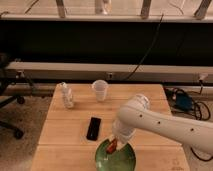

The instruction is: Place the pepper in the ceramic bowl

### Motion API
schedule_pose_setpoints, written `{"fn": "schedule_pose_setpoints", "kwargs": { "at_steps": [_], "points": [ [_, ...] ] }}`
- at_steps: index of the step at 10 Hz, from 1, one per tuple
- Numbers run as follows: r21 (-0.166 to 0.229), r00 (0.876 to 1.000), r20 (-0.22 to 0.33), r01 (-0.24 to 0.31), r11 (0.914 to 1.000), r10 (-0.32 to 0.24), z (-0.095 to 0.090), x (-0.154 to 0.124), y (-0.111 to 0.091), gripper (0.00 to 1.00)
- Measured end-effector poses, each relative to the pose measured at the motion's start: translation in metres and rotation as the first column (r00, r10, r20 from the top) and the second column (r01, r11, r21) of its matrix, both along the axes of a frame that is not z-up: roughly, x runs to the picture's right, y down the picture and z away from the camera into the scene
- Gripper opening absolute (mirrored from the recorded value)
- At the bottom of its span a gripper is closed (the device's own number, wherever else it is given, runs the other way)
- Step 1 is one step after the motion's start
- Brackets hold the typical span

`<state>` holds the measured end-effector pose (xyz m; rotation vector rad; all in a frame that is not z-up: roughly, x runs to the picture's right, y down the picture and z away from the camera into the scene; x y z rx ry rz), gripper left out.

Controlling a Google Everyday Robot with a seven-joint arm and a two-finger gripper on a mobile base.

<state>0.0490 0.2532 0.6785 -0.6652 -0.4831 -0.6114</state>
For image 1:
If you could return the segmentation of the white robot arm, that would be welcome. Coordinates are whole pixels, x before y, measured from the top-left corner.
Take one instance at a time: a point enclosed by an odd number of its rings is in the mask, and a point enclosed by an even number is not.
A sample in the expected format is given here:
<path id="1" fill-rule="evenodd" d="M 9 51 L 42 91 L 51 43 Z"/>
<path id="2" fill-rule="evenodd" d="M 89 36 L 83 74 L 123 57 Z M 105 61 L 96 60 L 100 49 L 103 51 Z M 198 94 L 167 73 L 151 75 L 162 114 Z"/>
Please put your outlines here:
<path id="1" fill-rule="evenodd" d="M 149 107 L 143 94 L 130 98 L 117 112 L 112 125 L 114 137 L 126 144 L 136 129 L 142 129 L 213 155 L 213 123 L 165 115 Z"/>

